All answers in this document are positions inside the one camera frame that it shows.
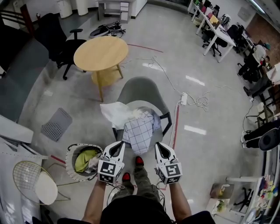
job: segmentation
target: laundry basket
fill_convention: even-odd
[[[97,149],[99,152],[103,153],[103,150],[98,146],[98,145],[92,145],[92,144],[73,144],[68,147],[67,153],[66,153],[66,170],[68,175],[73,178],[74,180],[77,181],[86,181],[86,180],[92,180],[96,175],[97,172],[92,172],[92,173],[77,173],[75,171],[75,162],[80,154],[81,150],[83,150],[86,147],[94,147]]]

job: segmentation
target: red floor line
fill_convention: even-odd
[[[135,45],[135,44],[127,44],[127,45],[135,46],[135,47],[141,47],[141,48],[146,48],[146,49],[149,49],[149,50],[158,51],[158,52],[163,53],[163,51],[159,51],[159,50],[152,49],[152,48],[149,48],[149,47],[143,47],[143,46],[139,46],[139,45]]]
[[[176,122],[175,122],[175,134],[173,139],[173,149],[175,150],[175,143],[177,137],[177,127],[178,127],[178,120],[179,120],[179,105],[177,106],[177,114],[176,114]]]
[[[58,157],[55,157],[55,156],[51,155],[51,158],[54,158],[54,159],[56,159],[57,161],[59,161],[59,162],[61,162],[61,163],[63,163],[63,164],[66,164],[66,162],[64,162],[63,160],[59,159]]]

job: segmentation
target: black shirt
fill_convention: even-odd
[[[100,224],[171,224],[160,203],[141,196],[127,196],[112,201],[102,212]],[[208,211],[187,217],[181,224],[215,224]],[[59,219],[57,224],[87,224],[87,222]]]

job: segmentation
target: wooden tabletop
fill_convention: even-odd
[[[126,42],[117,37],[96,37],[82,44],[74,54],[77,67],[85,71],[100,71],[122,62],[128,53]]]

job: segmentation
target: fluorescent light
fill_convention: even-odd
[[[258,8],[262,13],[265,14],[265,11],[254,1],[254,0],[249,0],[255,7]]]
[[[194,127],[191,127],[191,126],[188,126],[188,125],[185,125],[184,129],[186,131],[192,131],[192,132],[195,132],[195,133],[198,133],[198,134],[201,134],[201,135],[206,135],[206,133],[207,133],[206,130],[203,130],[203,129],[200,129],[200,128],[194,128]]]
[[[193,81],[193,82],[196,82],[196,83],[198,83],[198,84],[200,84],[200,85],[202,85],[202,86],[205,86],[205,83],[199,81],[198,79],[195,79],[195,78],[190,77],[190,76],[188,76],[188,75],[186,75],[185,78],[188,79],[188,80],[191,80],[191,81]]]
[[[147,68],[152,68],[152,69],[155,69],[155,70],[163,72],[163,70],[158,65],[156,65],[156,64],[143,63],[142,66],[147,67]]]

